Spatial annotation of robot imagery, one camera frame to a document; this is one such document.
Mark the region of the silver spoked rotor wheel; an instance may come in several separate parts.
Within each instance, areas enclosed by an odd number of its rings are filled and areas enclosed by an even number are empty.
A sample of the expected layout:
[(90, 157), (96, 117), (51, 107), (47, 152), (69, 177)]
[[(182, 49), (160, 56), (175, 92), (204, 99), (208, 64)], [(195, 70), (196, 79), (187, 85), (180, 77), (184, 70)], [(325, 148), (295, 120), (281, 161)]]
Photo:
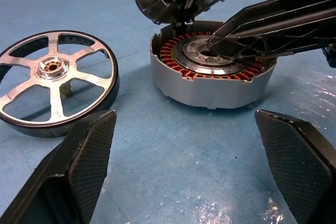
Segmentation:
[[(108, 78), (81, 72), (77, 63), (82, 58), (101, 52), (111, 62)], [(0, 83), (12, 67), (29, 69), (25, 82), (0, 97), (0, 120), (17, 132), (33, 137), (60, 137), (87, 115), (109, 109), (120, 86), (117, 59), (101, 39), (75, 30), (51, 30), (26, 37), (0, 53)], [(72, 80), (81, 80), (103, 89), (103, 93), (85, 109), (66, 116), (61, 98), (70, 95)], [(34, 86), (50, 92), (51, 116), (45, 122), (32, 122), (7, 114), (4, 109)]]

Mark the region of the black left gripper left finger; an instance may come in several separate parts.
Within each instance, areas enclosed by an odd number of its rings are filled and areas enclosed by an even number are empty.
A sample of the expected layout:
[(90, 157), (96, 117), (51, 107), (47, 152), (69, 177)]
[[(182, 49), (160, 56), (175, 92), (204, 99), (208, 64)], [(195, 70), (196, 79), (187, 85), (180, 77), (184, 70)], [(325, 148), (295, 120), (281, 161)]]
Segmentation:
[(115, 110), (105, 110), (77, 121), (36, 167), (0, 224), (89, 224), (107, 176), (116, 120)]

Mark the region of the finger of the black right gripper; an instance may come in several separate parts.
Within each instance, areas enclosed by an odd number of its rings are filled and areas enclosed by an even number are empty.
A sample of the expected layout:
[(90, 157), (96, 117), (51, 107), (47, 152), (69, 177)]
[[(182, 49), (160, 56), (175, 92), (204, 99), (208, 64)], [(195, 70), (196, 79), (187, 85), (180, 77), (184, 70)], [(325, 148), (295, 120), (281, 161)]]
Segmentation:
[(263, 18), (271, 17), (275, 14), (283, 14), (305, 7), (317, 7), (321, 3), (329, 2), (331, 6), (336, 6), (336, 0), (268, 0), (250, 5), (232, 16), (228, 21), (214, 32), (215, 36), (225, 37), (248, 22), (256, 22)]
[(298, 25), (261, 35), (214, 36), (207, 47), (214, 56), (240, 61), (290, 56), (331, 44), (336, 44), (336, 22)]

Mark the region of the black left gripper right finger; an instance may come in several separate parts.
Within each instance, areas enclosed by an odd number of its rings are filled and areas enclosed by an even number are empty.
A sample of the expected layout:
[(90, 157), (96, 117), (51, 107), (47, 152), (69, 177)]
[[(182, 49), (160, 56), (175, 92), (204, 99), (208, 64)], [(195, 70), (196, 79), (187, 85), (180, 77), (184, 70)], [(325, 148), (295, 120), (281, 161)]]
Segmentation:
[(298, 224), (336, 224), (336, 148), (309, 122), (257, 110), (274, 180)]

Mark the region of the silver round motor housing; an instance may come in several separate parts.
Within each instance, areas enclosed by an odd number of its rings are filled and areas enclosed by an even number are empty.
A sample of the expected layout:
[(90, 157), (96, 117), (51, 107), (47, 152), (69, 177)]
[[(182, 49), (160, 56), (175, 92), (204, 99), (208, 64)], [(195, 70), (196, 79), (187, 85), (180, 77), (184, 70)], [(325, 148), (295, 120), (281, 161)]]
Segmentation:
[(165, 96), (208, 109), (235, 109), (261, 98), (276, 60), (235, 62), (211, 56), (206, 41), (221, 25), (196, 21), (182, 35), (168, 25), (153, 35), (152, 77)]

